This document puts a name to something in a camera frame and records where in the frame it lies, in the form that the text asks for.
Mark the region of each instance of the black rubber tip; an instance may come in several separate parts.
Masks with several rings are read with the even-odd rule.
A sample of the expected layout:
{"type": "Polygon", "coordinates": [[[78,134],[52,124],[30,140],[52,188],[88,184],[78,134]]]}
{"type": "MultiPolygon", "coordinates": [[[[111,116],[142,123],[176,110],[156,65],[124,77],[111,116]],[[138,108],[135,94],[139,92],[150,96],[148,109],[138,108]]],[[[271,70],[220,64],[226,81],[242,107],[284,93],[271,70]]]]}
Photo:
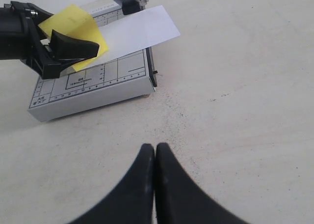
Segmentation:
{"type": "Polygon", "coordinates": [[[71,224],[151,224],[154,148],[142,145],[118,185],[95,207],[71,224]]]}
{"type": "Polygon", "coordinates": [[[193,182],[166,143],[157,146],[154,186],[159,224],[246,224],[193,182]]]}

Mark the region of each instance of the yellow sticky note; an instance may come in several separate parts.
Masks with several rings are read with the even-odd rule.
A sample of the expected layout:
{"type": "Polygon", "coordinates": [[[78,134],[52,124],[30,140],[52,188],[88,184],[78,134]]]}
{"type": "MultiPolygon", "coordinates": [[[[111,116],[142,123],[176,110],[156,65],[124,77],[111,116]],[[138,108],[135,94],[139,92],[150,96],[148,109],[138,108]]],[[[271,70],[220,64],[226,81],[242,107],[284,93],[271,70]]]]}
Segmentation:
{"type": "MultiPolygon", "coordinates": [[[[38,26],[48,38],[51,38],[52,30],[56,30],[72,38],[98,43],[97,57],[108,50],[108,46],[93,17],[74,4],[46,19],[38,26]]],[[[73,65],[73,68],[75,71],[79,71],[97,57],[76,63],[73,65]]]]}

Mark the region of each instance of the white paper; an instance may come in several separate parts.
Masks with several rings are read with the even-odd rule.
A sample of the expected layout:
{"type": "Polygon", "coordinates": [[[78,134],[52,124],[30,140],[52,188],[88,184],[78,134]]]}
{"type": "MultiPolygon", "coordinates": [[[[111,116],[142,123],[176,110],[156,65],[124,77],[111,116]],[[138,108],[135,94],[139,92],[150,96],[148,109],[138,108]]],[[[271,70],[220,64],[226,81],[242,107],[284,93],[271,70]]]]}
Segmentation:
{"type": "Polygon", "coordinates": [[[109,62],[180,35],[163,6],[129,15],[99,27],[108,51],[85,68],[109,62]]]}

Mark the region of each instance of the white table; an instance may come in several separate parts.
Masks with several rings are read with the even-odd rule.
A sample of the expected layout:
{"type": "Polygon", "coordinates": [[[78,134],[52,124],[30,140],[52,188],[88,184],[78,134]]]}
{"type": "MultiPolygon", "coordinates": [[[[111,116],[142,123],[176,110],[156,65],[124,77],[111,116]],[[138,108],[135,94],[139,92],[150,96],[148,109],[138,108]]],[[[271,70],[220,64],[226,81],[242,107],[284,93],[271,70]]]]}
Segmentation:
{"type": "MultiPolygon", "coordinates": [[[[57,12],[95,0],[18,1],[57,12]]],[[[252,224],[314,222],[313,0],[148,7],[160,4],[182,35],[153,48],[159,86],[148,98],[39,123],[26,111],[36,74],[0,62],[0,223],[69,222],[117,184],[142,143],[160,141],[252,224]]]]}

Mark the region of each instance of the yellow paper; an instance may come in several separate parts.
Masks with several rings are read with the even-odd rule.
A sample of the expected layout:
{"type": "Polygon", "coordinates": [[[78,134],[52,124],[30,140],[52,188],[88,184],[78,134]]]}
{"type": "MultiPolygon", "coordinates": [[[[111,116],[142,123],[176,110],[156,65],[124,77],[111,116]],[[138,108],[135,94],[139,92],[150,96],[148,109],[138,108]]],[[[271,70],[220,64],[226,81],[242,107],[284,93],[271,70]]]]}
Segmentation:
{"type": "MultiPolygon", "coordinates": [[[[51,38],[52,30],[56,30],[71,38],[98,43],[99,50],[97,57],[108,50],[108,46],[93,17],[74,4],[69,5],[61,12],[46,19],[38,26],[49,39],[51,38]]],[[[97,57],[76,63],[73,65],[73,68],[75,71],[79,71],[97,57]]]]}

